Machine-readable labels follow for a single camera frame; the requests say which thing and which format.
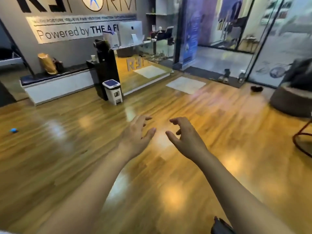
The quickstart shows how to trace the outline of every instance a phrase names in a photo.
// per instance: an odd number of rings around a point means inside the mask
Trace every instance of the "reform logo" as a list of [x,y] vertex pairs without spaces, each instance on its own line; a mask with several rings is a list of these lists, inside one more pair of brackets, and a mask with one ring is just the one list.
[[92,11],[99,11],[103,7],[103,0],[82,0],[86,7]]

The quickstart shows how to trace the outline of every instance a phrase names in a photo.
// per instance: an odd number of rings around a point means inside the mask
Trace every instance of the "white mat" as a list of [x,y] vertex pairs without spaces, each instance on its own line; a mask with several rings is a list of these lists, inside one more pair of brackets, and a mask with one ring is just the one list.
[[134,72],[144,76],[145,78],[153,78],[155,76],[159,76],[161,74],[167,73],[166,71],[164,71],[163,69],[160,69],[158,67],[155,67],[153,65],[141,68],[139,70],[135,70]]
[[195,94],[195,92],[199,90],[201,87],[203,87],[205,84],[206,83],[204,82],[181,76],[175,79],[174,81],[170,82],[166,86],[173,88],[175,90],[180,90],[187,94]]

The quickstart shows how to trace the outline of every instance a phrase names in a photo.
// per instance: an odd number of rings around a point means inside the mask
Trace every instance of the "small blue toy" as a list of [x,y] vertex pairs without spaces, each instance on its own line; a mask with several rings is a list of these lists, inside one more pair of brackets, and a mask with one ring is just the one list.
[[10,130],[12,133],[18,133],[18,130],[16,128],[13,128]]

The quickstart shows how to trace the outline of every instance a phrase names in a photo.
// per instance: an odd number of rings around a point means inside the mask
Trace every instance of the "right hand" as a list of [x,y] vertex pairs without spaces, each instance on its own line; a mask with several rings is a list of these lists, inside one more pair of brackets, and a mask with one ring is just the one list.
[[176,135],[181,135],[178,139],[171,131],[166,131],[168,139],[185,157],[194,160],[196,157],[207,154],[208,149],[186,117],[178,117],[169,120],[174,125],[179,125],[180,129]]

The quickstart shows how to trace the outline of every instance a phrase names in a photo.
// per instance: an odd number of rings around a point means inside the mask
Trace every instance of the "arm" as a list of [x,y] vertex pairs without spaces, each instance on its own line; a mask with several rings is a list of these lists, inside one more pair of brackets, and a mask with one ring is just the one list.
[[166,131],[169,140],[204,173],[237,233],[293,233],[208,151],[187,118],[174,118],[170,122],[180,126],[176,134],[181,137],[178,139],[172,132]]
[[89,233],[123,167],[148,146],[156,129],[142,137],[145,120],[137,116],[123,131],[119,144],[110,151],[87,180],[52,214],[37,233]]

